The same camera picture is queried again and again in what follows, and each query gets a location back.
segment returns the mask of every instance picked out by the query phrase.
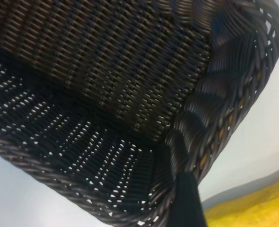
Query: black wicker basket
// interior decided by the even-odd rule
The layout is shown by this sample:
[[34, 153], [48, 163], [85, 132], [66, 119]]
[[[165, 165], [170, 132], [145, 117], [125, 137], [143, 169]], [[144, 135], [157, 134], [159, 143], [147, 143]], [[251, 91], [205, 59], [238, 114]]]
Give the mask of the black wicker basket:
[[274, 0], [0, 0], [0, 156], [110, 225], [205, 226], [278, 57]]

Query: woven rattan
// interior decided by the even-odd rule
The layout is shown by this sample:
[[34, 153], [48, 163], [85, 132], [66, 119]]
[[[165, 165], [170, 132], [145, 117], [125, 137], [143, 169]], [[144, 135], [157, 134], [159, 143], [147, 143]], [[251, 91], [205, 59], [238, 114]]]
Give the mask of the woven rattan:
[[273, 0], [0, 0], [0, 156], [102, 222], [166, 226], [278, 57]]

